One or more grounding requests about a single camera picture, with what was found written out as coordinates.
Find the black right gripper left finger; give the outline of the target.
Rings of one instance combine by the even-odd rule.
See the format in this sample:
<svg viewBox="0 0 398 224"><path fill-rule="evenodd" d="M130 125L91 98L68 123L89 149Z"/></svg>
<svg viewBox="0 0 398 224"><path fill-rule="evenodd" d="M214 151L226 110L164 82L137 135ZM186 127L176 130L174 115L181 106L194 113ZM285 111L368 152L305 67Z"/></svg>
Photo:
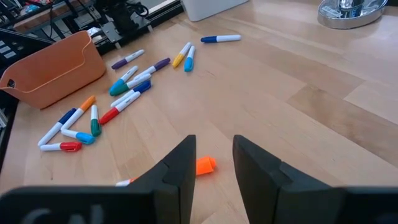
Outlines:
<svg viewBox="0 0 398 224"><path fill-rule="evenodd" d="M196 136L188 135L133 182L138 223L190 223L196 176Z"/></svg>

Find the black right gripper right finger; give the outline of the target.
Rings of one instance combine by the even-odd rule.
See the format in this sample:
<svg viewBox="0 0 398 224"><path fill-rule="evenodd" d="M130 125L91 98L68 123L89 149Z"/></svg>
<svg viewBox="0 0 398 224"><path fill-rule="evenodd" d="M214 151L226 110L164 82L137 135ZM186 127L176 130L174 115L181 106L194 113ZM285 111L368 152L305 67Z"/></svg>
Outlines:
<svg viewBox="0 0 398 224"><path fill-rule="evenodd" d="M236 179L250 223L323 223L330 186L292 167L242 135L233 138Z"/></svg>

